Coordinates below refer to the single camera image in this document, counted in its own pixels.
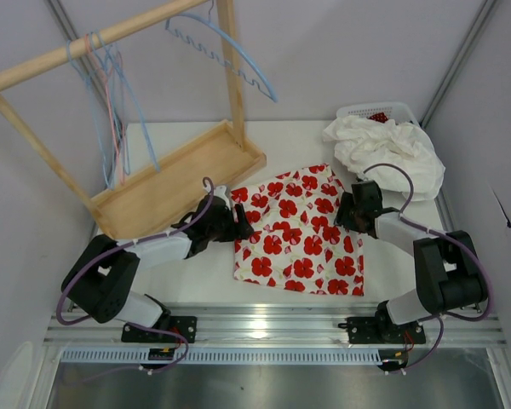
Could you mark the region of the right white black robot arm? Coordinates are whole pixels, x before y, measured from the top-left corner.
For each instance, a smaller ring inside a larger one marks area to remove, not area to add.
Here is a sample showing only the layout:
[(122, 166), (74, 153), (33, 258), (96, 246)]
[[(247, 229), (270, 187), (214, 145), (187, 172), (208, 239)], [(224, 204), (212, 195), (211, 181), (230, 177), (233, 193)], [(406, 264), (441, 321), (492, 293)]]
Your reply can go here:
[(373, 181), (358, 181), (343, 193), (335, 224), (364, 233), (412, 256), (415, 287), (380, 302), (372, 316), (353, 316), (339, 324), (351, 344), (424, 344), (424, 320), (488, 300), (489, 289), (468, 233), (425, 228), (393, 207), (384, 207)]

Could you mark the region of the red poppy print skirt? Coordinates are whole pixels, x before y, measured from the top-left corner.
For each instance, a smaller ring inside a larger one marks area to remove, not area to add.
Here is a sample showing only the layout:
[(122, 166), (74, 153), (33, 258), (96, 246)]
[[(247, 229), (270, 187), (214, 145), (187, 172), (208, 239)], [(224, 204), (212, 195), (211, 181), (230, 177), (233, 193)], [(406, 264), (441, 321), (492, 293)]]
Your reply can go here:
[(254, 230), (234, 244), (233, 277), (287, 291), (362, 297), (363, 240), (335, 224), (343, 191), (328, 164), (233, 190)]

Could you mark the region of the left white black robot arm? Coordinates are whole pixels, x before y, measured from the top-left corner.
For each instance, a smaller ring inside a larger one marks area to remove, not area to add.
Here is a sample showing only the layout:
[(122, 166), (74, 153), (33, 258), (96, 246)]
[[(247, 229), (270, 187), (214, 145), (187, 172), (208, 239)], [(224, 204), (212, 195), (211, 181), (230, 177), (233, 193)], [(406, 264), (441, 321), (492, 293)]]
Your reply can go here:
[(133, 291), (136, 274), (194, 257), (211, 242), (235, 242), (253, 233), (241, 204), (208, 194), (196, 210), (161, 233), (124, 241), (96, 235), (61, 284), (56, 319), (62, 325), (75, 323), (62, 315), (65, 301), (71, 301), (86, 319), (123, 322), (126, 343), (192, 343), (196, 319), (175, 317), (155, 297)]

